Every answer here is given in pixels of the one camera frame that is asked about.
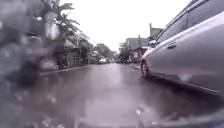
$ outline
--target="curb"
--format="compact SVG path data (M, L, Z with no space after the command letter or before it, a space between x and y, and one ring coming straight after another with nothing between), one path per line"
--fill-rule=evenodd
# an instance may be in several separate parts
M81 66L81 67L74 67L74 68L68 68L68 69L62 69L62 70L57 70L57 71L41 72L39 75L40 76L52 75L52 74L66 72L66 71L70 71L70 70L78 70L78 69L82 69L82 68L87 68L89 66L90 65Z

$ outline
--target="wet road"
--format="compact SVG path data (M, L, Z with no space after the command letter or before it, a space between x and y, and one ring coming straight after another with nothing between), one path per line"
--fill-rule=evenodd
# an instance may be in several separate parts
M8 83L0 127L134 127L141 118L176 120L223 107L218 97L140 76L130 65L107 64L43 75L30 88Z

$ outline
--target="overcast sky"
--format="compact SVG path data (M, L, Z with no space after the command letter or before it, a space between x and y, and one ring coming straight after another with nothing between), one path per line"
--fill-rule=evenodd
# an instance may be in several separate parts
M165 27L191 0L61 0L73 3L70 18L96 43L112 50L128 37L149 36L149 23Z

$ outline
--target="car window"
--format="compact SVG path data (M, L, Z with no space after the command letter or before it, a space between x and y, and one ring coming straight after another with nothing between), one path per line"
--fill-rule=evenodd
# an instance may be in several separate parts
M209 0L188 14L188 28L224 11L224 0Z
M178 19L176 22L171 24L167 29L164 30L164 32L160 35L160 37L157 39L157 42L162 42L174 35L176 35L179 32L182 32L186 29L187 25L187 14L183 15L180 19Z

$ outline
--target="building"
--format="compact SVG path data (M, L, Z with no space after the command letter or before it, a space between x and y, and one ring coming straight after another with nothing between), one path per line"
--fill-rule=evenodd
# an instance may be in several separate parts
M126 44L130 51L129 60L133 63L139 63L141 61L141 57L148 47L148 39L141 38L127 38Z
M162 28L154 28L152 24L149 24L150 36L147 38L148 41L156 40L159 34L163 31Z

